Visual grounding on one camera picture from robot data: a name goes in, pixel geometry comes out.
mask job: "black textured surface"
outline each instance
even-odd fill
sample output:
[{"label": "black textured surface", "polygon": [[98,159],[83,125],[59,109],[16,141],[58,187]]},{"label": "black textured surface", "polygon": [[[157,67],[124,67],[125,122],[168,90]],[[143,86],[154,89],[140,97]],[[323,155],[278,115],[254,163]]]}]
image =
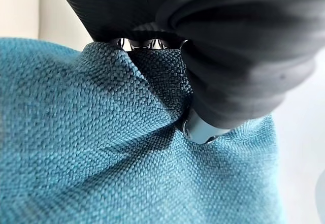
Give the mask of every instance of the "black textured surface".
[{"label": "black textured surface", "polygon": [[67,0],[95,41],[167,39],[147,0]]},{"label": "black textured surface", "polygon": [[68,0],[96,41],[190,40],[194,108],[231,129],[272,112],[313,71],[325,0]]}]

